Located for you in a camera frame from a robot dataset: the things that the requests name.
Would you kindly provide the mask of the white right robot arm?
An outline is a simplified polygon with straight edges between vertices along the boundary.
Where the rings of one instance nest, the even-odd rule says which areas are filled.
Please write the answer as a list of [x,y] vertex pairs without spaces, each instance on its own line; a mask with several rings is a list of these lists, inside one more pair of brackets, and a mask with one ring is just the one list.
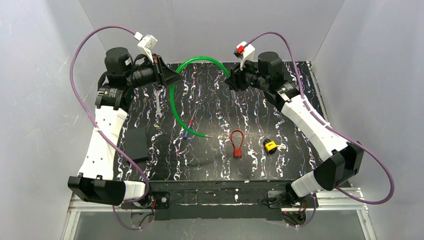
[[331,191],[355,176],[364,151],[329,130],[330,124],[307,99],[302,99],[296,82],[284,76],[284,68],[276,52],[266,51],[258,56],[257,63],[245,60],[232,67],[224,82],[236,92],[248,87],[263,91],[266,100],[299,127],[318,152],[322,164],[285,187],[286,198],[298,200],[322,190]]

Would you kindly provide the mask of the yellow padlock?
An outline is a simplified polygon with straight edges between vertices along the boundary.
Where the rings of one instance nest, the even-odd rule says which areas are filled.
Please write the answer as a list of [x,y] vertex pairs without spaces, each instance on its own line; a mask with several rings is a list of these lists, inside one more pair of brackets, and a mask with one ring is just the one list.
[[263,141],[262,144],[263,144],[263,147],[264,147],[265,152],[268,155],[274,154],[277,151],[277,149],[278,149],[278,145],[273,140],[271,140],[269,138],[266,138]]

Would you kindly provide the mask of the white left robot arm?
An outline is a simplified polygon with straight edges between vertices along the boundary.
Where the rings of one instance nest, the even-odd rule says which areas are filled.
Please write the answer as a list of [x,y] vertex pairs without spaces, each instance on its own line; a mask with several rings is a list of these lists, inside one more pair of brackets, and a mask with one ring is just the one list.
[[150,190],[144,174],[142,180],[114,180],[116,153],[134,162],[117,147],[134,90],[146,85],[165,88],[183,76],[169,68],[160,55],[139,54],[132,58],[125,47],[107,50],[104,64],[106,71],[97,84],[95,115],[89,116],[93,132],[88,150],[77,176],[70,176],[67,186],[84,202],[118,206],[143,201]]

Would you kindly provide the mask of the green cable lock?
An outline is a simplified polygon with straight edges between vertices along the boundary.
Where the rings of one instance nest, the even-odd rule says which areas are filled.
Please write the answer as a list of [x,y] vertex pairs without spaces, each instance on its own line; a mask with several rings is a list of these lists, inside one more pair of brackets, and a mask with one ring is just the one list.
[[[206,61],[209,63],[213,63],[215,64],[219,69],[222,70],[222,72],[224,73],[224,75],[226,77],[230,76],[229,71],[225,68],[225,66],[219,62],[218,60],[208,57],[208,56],[196,56],[196,57],[192,57],[186,61],[184,61],[183,63],[181,63],[177,69],[176,72],[177,73],[181,73],[183,71],[183,69],[185,67],[187,67],[189,64],[194,63],[194,62],[198,62],[198,61]],[[173,113],[173,116],[175,118],[175,120],[177,121],[177,123],[184,129],[184,130],[188,130],[190,134],[196,136],[196,137],[200,137],[200,138],[212,138],[211,136],[207,135],[207,134],[203,134],[203,133],[198,133],[192,129],[188,129],[188,126],[185,125],[185,123],[182,121],[180,114],[177,112],[177,108],[176,108],[176,103],[175,103],[175,86],[172,85],[169,89],[169,101],[170,101],[170,106],[171,106],[171,110]]]

